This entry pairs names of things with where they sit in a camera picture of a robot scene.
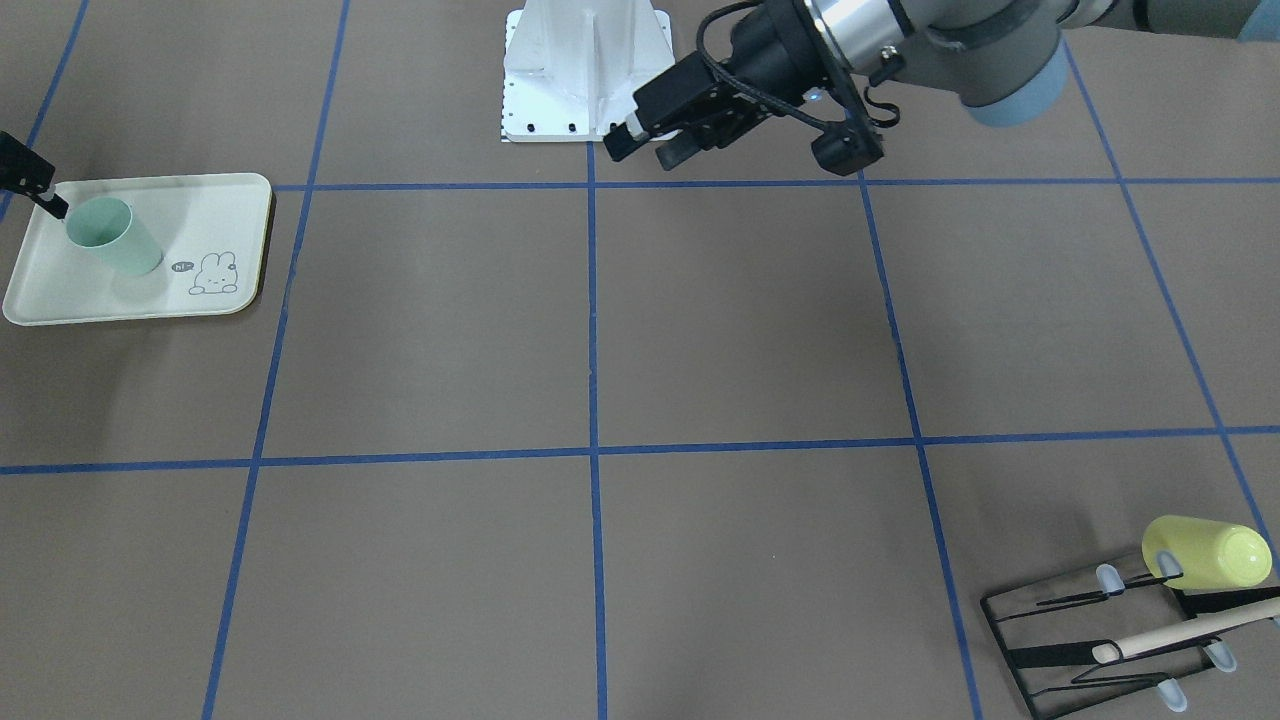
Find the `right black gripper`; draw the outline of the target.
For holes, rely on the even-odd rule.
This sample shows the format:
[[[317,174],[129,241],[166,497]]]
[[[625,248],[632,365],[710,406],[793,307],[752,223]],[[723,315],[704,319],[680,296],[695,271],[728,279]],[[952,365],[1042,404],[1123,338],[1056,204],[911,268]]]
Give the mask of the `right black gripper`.
[[[1,190],[26,197],[36,196],[36,205],[50,217],[64,220],[69,213],[68,201],[50,190],[55,167],[35,150],[3,131],[1,138]]]

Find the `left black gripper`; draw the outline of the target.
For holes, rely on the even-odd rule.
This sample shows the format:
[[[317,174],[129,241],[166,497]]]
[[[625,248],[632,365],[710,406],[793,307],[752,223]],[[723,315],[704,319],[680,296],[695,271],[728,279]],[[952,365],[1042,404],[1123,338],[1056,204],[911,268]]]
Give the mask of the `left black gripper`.
[[[819,131],[801,110],[813,88],[840,106],[851,82],[838,73],[803,1],[740,1],[703,18],[695,49],[634,92],[630,126],[612,123],[603,143],[622,161],[667,135],[655,158],[673,170],[703,150],[723,149],[768,117],[791,117]]]

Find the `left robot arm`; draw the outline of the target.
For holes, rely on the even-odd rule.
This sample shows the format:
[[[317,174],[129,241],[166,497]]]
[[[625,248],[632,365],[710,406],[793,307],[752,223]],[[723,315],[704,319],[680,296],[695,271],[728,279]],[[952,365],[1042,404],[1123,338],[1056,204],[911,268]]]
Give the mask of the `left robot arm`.
[[[657,141],[671,170],[726,149],[771,117],[817,131],[815,163],[851,176],[884,155],[881,131],[900,110],[867,88],[895,81],[955,94],[989,127],[1027,123],[1059,97],[1064,32],[1105,27],[1152,35],[1277,40],[1275,1],[739,1],[699,24],[695,49],[634,92],[611,127],[614,161]]]

